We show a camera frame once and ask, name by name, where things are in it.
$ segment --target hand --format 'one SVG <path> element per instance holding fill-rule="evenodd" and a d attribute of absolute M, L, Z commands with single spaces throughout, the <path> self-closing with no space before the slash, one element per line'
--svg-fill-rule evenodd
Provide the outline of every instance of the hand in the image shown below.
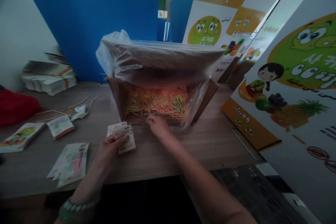
<path fill-rule="evenodd" d="M 147 118 L 147 123 L 149 124 L 153 134 L 162 141 L 164 138 L 172 136 L 172 132 L 168 126 L 167 121 L 159 115 L 149 115 Z"/>
<path fill-rule="evenodd" d="M 118 148 L 125 143 L 126 139 L 127 136 L 123 136 L 116 140 L 114 135 L 110 135 L 101 142 L 91 165 L 96 172 L 107 177 L 116 168 Z"/>
<path fill-rule="evenodd" d="M 178 149 L 183 148 L 180 141 L 178 141 L 170 131 L 168 123 L 162 116 L 150 115 L 147 118 L 147 123 L 149 124 L 153 134 L 160 140 L 169 152 L 173 153 Z"/>
<path fill-rule="evenodd" d="M 90 203 L 99 196 L 109 173 L 116 167 L 118 147 L 125 143 L 127 136 L 115 139 L 107 137 L 99 146 L 94 160 L 73 196 L 71 202 L 76 205 Z"/>

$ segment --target wooden table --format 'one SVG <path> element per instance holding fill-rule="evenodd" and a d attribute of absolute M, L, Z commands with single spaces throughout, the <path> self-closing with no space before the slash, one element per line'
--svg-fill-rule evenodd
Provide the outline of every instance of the wooden table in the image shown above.
<path fill-rule="evenodd" d="M 46 179 L 66 144 L 89 142 L 88 165 L 92 162 L 99 143 L 106 137 L 107 126 L 118 123 L 117 112 L 111 108 L 111 91 L 108 86 L 99 83 L 79 82 L 76 86 L 55 96 L 24 90 L 24 94 L 36 97 L 44 110 L 60 110 L 81 102 L 87 96 L 85 104 L 100 95 L 92 105 L 91 114 L 74 121 L 75 131 L 54 143 L 46 127 L 22 152 L 1 154 L 4 163 L 0 165 L 0 196 L 12 198 L 52 191 L 70 190 L 79 182 L 56 189 L 57 181 Z M 231 95 L 227 85 L 220 86 L 200 119 L 184 133 L 177 133 L 185 148 L 208 170 L 250 165 L 263 162 L 261 155 L 253 149 L 245 138 L 239 137 L 249 148 L 257 161 L 240 143 L 231 131 L 235 126 L 220 111 L 221 106 Z M 27 122 L 54 117 L 52 114 L 32 116 Z M 12 135 L 23 123 L 0 129 L 0 139 Z M 156 140 L 147 125 L 132 126 L 136 150 L 120 155 L 119 164 L 108 183 L 122 183 L 146 180 L 157 177 L 180 174 L 178 166 Z"/>

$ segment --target blue panel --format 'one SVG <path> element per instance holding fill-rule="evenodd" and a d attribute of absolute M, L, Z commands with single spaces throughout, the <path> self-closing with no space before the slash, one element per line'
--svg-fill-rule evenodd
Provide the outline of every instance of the blue panel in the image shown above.
<path fill-rule="evenodd" d="M 163 36 L 165 35 L 165 25 L 166 25 L 166 20 L 165 19 L 157 19 L 157 41 L 163 41 Z"/>
<path fill-rule="evenodd" d="M 159 0 L 34 0 L 77 77 L 100 81 L 101 38 L 124 29 L 131 39 L 156 41 Z"/>
<path fill-rule="evenodd" d="M 193 0 L 172 0 L 170 2 L 170 30 L 173 42 L 182 43 Z"/>

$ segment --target cartoon girl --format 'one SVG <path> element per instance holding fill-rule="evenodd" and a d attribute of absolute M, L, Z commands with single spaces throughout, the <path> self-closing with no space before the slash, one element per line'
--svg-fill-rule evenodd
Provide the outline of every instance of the cartoon girl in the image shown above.
<path fill-rule="evenodd" d="M 279 79 L 284 74 L 284 67 L 278 63 L 267 63 L 258 71 L 258 80 L 253 81 L 246 86 L 247 93 L 253 97 L 256 94 L 263 93 L 266 84 L 266 90 L 270 90 L 270 82 Z"/>

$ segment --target red cloth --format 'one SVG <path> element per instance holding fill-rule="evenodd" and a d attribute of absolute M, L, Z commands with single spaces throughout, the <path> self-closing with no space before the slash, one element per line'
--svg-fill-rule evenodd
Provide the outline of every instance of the red cloth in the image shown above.
<path fill-rule="evenodd" d="M 13 93 L 0 85 L 0 127 L 24 121 L 39 109 L 36 98 Z"/>

